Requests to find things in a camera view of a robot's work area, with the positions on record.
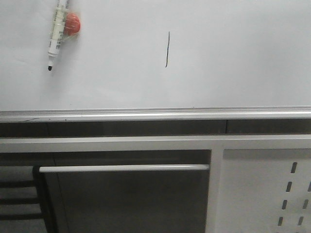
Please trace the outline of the white whiteboard marker black tip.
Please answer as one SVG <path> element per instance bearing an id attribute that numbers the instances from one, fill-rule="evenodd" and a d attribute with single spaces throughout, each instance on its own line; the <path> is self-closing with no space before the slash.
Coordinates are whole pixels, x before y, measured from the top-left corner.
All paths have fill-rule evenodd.
<path id="1" fill-rule="evenodd" d="M 54 61 L 60 52 L 69 4 L 69 0 L 58 0 L 56 4 L 48 46 L 48 71 L 52 71 Z"/>

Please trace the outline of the black drawn marker stroke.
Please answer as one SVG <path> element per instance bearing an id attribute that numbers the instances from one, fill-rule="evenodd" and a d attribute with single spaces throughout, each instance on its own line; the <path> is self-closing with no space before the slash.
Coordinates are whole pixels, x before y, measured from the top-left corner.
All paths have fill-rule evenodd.
<path id="1" fill-rule="evenodd" d="M 170 31 L 168 31 L 168 43 L 167 43 L 167 49 L 166 49 L 166 62 L 165 62 L 165 68 L 167 68 L 167 67 L 168 67 L 168 62 L 169 62 L 170 36 L 171 36 L 171 32 L 170 32 Z"/>

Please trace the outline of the grey panel with white rim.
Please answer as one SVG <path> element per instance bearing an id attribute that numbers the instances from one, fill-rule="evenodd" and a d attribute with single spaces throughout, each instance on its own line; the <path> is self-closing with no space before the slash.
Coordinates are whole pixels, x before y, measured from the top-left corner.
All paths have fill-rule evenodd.
<path id="1" fill-rule="evenodd" d="M 71 233 L 203 233 L 209 165 L 41 167 Z"/>

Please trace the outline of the white perforated metal panel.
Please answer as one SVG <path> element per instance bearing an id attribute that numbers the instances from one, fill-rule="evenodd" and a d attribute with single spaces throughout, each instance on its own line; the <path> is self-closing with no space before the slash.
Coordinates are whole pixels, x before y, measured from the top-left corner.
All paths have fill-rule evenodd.
<path id="1" fill-rule="evenodd" d="M 310 232 L 310 150 L 226 150 L 217 217 L 218 233 Z"/>

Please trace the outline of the white whiteboard with aluminium frame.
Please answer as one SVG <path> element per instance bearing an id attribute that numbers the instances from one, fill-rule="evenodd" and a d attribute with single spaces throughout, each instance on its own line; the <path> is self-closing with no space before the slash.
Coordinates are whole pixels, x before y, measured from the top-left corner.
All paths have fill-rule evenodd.
<path id="1" fill-rule="evenodd" d="M 48 71 L 55 6 L 0 3 L 1 122 L 311 116 L 308 0 L 72 0 Z"/>

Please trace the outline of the white metal desk frame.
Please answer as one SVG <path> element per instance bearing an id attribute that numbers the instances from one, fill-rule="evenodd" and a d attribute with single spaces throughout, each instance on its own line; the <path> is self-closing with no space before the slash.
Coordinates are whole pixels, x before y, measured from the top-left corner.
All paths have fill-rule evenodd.
<path id="1" fill-rule="evenodd" d="M 311 150 L 310 135 L 148 136 L 95 138 L 9 138 L 0 150 L 14 152 L 208 150 L 211 171 L 206 232 L 217 233 L 221 165 L 226 150 Z"/>

